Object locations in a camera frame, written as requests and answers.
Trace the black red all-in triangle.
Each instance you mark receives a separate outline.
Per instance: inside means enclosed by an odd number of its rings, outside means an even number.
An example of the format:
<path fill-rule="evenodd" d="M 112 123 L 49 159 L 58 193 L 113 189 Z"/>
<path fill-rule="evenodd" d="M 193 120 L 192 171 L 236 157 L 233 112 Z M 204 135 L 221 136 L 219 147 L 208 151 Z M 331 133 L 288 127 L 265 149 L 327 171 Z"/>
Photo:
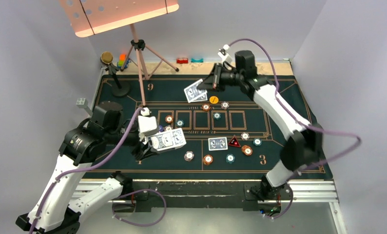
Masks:
<path fill-rule="evenodd" d="M 241 147 L 241 144 L 239 143 L 236 135 L 233 135 L 233 137 L 229 140 L 228 146 L 230 147 Z"/>

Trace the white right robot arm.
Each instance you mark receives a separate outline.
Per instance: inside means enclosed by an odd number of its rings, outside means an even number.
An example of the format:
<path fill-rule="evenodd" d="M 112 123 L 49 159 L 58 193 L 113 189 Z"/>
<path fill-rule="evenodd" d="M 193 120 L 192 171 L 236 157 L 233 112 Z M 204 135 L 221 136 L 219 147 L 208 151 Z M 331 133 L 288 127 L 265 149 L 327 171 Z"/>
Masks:
<path fill-rule="evenodd" d="M 279 95 L 277 86 L 266 75 L 260 75 L 250 50 L 235 53 L 235 66 L 226 49 L 220 49 L 220 63 L 215 63 L 199 90 L 224 91 L 238 86 L 242 93 L 260 106 L 279 127 L 286 140 L 276 165 L 261 179 L 261 194 L 273 198 L 298 169 L 318 162 L 322 154 L 323 135 L 314 131 L 316 125 L 300 116 Z"/>

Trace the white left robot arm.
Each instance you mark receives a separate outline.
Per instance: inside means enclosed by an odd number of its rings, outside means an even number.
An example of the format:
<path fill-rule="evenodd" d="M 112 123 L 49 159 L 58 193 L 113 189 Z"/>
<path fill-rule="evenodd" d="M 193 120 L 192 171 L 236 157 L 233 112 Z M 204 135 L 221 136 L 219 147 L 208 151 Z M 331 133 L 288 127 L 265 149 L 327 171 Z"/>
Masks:
<path fill-rule="evenodd" d="M 65 135 L 43 194 L 30 212 L 18 216 L 16 225 L 31 234 L 75 234 L 104 203 L 134 193 L 132 179 L 116 171 L 102 185 L 72 201 L 83 176 L 107 163 L 122 146 L 131 147 L 137 160 L 157 155 L 150 137 L 158 131 L 157 120 L 146 107 L 126 118 L 119 103 L 97 105 L 89 118 Z"/>

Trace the orange chip stack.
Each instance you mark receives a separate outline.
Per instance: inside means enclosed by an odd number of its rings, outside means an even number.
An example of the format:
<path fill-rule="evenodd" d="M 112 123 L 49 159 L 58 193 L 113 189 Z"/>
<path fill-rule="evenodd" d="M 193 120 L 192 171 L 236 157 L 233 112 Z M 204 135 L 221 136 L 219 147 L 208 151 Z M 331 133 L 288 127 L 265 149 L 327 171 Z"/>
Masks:
<path fill-rule="evenodd" d="M 203 157 L 203 164 L 210 165 L 211 163 L 213 163 L 213 157 L 211 155 L 205 155 Z"/>

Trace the blue back playing card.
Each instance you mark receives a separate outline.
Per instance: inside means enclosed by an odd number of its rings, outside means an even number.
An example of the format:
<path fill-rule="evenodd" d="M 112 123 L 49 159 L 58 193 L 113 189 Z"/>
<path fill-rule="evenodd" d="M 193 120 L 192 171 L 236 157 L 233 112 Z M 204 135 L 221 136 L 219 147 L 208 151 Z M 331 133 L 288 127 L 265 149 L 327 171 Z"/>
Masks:
<path fill-rule="evenodd" d="M 228 141 L 226 137 L 214 137 L 208 139 L 209 151 L 228 150 Z"/>
<path fill-rule="evenodd" d="M 193 102 L 201 102 L 201 101 L 207 101 L 207 100 L 208 100 L 207 94 L 203 94 L 199 96 L 197 99 L 193 100 Z"/>
<path fill-rule="evenodd" d="M 207 94 L 207 90 L 199 90 L 197 87 L 203 82 L 203 79 L 199 79 L 188 87 L 184 88 L 184 94 L 188 103 L 194 102 L 200 97 Z"/>

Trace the yellow round button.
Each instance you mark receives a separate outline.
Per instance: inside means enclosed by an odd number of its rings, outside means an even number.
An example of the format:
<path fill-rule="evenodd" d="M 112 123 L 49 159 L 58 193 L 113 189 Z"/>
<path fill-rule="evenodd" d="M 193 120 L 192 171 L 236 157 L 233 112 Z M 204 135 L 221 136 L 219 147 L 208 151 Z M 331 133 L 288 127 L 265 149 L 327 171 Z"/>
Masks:
<path fill-rule="evenodd" d="M 218 98 L 217 96 L 211 96 L 211 97 L 209 98 L 209 102 L 210 102 L 211 104 L 217 104 L 217 103 L 219 102 L 219 98 Z"/>

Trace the blue playing card deck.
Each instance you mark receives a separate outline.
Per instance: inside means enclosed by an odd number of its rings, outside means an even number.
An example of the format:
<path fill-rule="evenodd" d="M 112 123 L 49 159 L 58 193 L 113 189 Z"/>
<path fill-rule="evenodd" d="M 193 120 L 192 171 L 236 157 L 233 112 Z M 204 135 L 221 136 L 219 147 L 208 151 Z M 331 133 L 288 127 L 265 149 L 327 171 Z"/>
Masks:
<path fill-rule="evenodd" d="M 181 128 L 176 128 L 149 136 L 148 140 L 158 152 L 179 149 L 186 145 L 184 133 Z"/>

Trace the teal chip stack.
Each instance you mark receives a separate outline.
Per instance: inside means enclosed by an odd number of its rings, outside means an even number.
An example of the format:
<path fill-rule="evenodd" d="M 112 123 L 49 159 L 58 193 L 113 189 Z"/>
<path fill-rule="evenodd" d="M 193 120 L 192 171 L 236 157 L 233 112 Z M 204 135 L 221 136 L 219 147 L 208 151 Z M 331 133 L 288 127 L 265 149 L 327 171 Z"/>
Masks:
<path fill-rule="evenodd" d="M 232 164 L 235 162 L 235 156 L 233 154 L 227 154 L 226 155 L 226 162 L 229 164 Z"/>

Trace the orange poker chip pile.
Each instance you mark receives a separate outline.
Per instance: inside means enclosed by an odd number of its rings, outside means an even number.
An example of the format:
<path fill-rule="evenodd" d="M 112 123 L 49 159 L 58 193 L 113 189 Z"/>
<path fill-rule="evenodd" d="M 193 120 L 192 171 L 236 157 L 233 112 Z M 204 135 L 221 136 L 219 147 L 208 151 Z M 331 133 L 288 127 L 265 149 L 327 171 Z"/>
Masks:
<path fill-rule="evenodd" d="M 248 145 L 243 145 L 241 147 L 241 151 L 246 156 L 251 156 L 253 154 L 252 148 L 250 146 L 248 146 Z"/>

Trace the white purple poker chip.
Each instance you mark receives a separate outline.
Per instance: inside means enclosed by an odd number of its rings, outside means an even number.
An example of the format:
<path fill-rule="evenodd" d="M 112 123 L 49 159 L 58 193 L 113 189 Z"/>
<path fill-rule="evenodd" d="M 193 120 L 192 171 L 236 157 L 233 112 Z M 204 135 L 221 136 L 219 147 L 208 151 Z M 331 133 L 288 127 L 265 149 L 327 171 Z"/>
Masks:
<path fill-rule="evenodd" d="M 226 102 L 226 101 L 221 103 L 221 109 L 223 109 L 223 110 L 226 110 L 226 109 L 228 109 L 228 108 L 229 108 L 229 106 L 230 106 L 230 105 L 229 105 L 229 103 L 228 103 L 228 102 Z"/>
<path fill-rule="evenodd" d="M 243 132 L 241 134 L 241 139 L 242 140 L 249 140 L 250 139 L 250 135 L 248 133 L 246 133 L 246 132 Z"/>

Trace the teal poker chip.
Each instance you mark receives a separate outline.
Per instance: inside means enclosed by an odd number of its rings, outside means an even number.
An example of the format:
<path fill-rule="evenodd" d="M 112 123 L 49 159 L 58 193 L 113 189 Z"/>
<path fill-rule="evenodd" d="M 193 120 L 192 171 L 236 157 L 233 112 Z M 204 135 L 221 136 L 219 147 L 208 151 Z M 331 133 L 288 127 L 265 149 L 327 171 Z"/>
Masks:
<path fill-rule="evenodd" d="M 255 146 L 261 146 L 262 140 L 259 139 L 259 138 L 255 138 L 255 139 L 253 140 L 253 144 L 254 144 Z"/>
<path fill-rule="evenodd" d="M 220 118 L 221 118 L 221 114 L 220 114 L 219 112 L 214 112 L 214 113 L 213 113 L 213 119 L 218 120 L 218 119 L 220 119 Z"/>
<path fill-rule="evenodd" d="M 177 122 L 176 122 L 176 126 L 177 127 L 183 127 L 184 126 L 184 121 L 181 120 L 181 119 L 178 119 Z"/>

